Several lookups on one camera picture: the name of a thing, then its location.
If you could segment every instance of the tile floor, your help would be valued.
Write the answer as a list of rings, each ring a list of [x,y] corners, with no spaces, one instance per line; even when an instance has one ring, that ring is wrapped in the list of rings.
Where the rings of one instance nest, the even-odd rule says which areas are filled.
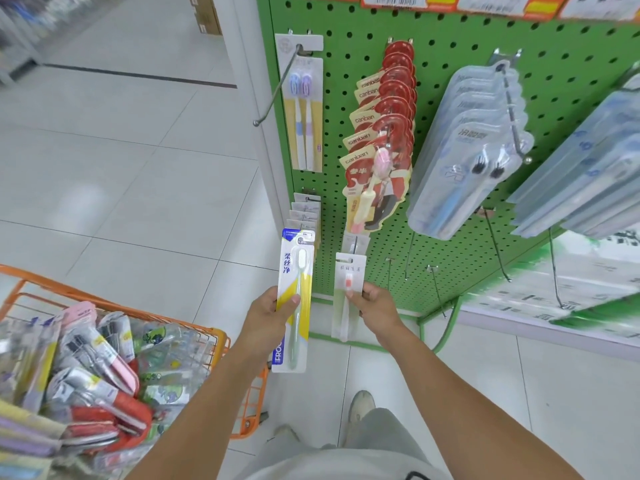
[[[136,25],[140,7],[151,13]],[[127,0],[53,61],[232,82],[221,38],[191,17],[188,0]],[[53,68],[0,89],[0,262],[235,340],[251,300],[276,284],[278,253],[237,101],[235,89]],[[312,329],[326,333],[330,317],[315,303]],[[443,328],[428,325],[428,344]],[[441,357],[587,480],[637,478],[640,364],[463,325]],[[445,468],[389,355],[311,340],[307,372],[270,376],[270,417],[229,445],[219,478],[283,422],[308,444],[338,443],[363,388]]]

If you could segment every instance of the person's right arm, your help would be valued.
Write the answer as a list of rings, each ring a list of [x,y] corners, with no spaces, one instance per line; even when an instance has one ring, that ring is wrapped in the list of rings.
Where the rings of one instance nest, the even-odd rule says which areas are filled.
[[[455,480],[583,480],[549,446],[460,379],[400,320],[389,291],[348,293],[396,359]]]

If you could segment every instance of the person's right hand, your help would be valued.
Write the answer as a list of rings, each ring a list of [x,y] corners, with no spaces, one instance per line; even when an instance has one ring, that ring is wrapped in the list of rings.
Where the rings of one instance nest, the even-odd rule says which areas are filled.
[[[362,295],[347,291],[347,298],[360,310],[365,325],[387,350],[393,334],[405,327],[396,310],[391,293],[370,282],[364,282]]]

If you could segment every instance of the orange shopping cart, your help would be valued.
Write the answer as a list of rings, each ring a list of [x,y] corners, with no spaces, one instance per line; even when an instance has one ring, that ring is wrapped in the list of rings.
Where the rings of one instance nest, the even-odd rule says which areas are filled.
[[[128,316],[144,321],[175,323],[198,333],[198,340],[211,347],[211,354],[203,358],[203,365],[211,370],[231,346],[231,340],[222,330],[206,328],[192,323],[174,320],[160,315],[121,306],[98,296],[50,280],[22,269],[0,264],[0,292],[8,289],[7,298],[0,306],[0,320],[29,320],[33,316],[53,317],[60,311],[80,301],[91,301],[105,313],[121,311]],[[253,380],[238,412],[231,439],[249,437],[262,420],[268,417],[262,411],[264,391],[269,370],[265,367]]]

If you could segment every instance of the white shirt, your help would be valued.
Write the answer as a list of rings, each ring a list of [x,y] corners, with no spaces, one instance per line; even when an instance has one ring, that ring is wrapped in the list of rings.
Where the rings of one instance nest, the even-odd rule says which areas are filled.
[[[246,480],[404,480],[412,471],[429,480],[449,480],[430,464],[402,453],[344,448],[297,455],[263,468]]]

